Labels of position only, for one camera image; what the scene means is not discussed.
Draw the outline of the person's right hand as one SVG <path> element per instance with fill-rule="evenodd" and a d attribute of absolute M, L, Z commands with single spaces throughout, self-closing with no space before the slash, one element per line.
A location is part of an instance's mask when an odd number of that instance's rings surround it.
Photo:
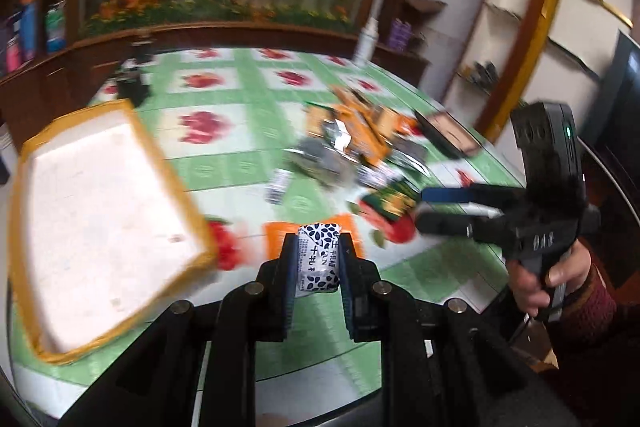
<path fill-rule="evenodd" d="M 566 257 L 549 270 L 544 284 L 516 260 L 506 262 L 506 269 L 518 309 L 536 317 L 540 310 L 550 307 L 551 297 L 545 287 L 564 286 L 565 296 L 569 296 L 585 284 L 591 269 L 591 254 L 583 243 L 576 241 Z"/>

